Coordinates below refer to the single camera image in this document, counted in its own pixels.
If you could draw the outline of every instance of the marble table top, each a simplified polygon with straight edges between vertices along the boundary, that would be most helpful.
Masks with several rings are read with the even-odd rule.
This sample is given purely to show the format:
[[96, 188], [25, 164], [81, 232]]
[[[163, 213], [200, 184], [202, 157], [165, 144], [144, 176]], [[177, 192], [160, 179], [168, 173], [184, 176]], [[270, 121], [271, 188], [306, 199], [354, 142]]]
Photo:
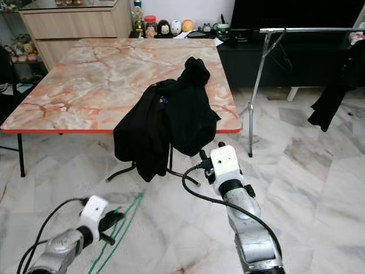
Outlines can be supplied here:
[[113, 133], [153, 83], [177, 79], [190, 57], [211, 76], [209, 104], [222, 118], [217, 133], [241, 121], [211, 39], [81, 39], [3, 123], [8, 133]]

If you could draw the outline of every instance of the marble floor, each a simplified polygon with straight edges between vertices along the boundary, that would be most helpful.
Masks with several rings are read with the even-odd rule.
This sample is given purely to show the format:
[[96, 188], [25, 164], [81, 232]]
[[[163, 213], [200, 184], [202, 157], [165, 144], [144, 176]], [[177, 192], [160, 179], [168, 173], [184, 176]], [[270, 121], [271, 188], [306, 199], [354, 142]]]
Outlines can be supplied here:
[[[256, 191], [262, 218], [283, 249], [288, 274], [365, 272], [365, 91], [347, 94], [329, 130], [306, 122], [319, 89], [261, 89], [255, 104], [254, 158], [247, 156], [246, 104], [250, 90], [234, 90], [244, 121], [241, 134], [217, 135], [235, 147], [244, 178]], [[113, 155], [111, 135], [24, 135], [26, 177], [18, 155], [0, 150], [0, 273], [15, 273], [45, 217], [67, 198], [101, 195], [126, 209], [141, 191], [141, 207], [124, 241], [101, 273], [242, 273], [225, 208], [186, 193], [167, 175], [145, 183], [136, 171], [105, 183], [127, 167]], [[0, 134], [15, 146], [15, 135]], [[185, 171], [198, 162], [175, 153]], [[198, 192], [214, 196], [201, 171]], [[69, 204], [51, 219], [43, 238], [74, 227], [82, 207]], [[103, 243], [86, 248], [68, 273], [87, 273]]]

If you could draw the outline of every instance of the television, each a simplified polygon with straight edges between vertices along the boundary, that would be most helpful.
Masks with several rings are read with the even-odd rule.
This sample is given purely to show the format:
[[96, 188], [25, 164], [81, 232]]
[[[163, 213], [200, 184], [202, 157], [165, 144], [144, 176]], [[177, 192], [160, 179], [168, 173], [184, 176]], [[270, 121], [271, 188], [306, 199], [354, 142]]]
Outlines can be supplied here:
[[353, 27], [365, 0], [236, 0], [231, 29]]

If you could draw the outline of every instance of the wooden cabinet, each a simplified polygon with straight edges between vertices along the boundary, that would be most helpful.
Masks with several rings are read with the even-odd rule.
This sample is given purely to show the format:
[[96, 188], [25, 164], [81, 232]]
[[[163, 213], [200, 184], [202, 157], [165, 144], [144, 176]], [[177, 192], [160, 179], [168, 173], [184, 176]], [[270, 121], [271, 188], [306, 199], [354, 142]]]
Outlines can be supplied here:
[[80, 38], [128, 38], [132, 30], [129, 0], [116, 0], [111, 7], [39, 6], [20, 13], [48, 71]]

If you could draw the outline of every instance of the black garment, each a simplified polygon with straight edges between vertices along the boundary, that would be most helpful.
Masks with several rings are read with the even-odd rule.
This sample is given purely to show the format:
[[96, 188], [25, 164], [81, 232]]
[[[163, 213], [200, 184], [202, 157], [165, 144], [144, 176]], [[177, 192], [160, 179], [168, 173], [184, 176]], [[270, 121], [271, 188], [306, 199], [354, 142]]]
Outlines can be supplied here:
[[358, 87], [365, 75], [365, 40], [358, 41], [346, 54], [343, 65], [326, 87], [321, 97], [311, 106], [314, 112], [308, 122], [326, 132], [345, 93]]
[[149, 182], [164, 176], [169, 144], [193, 156], [214, 139], [219, 116], [210, 109], [204, 86], [210, 77], [202, 60], [190, 57], [178, 81], [149, 86], [133, 109], [114, 128], [115, 156], [135, 161]]

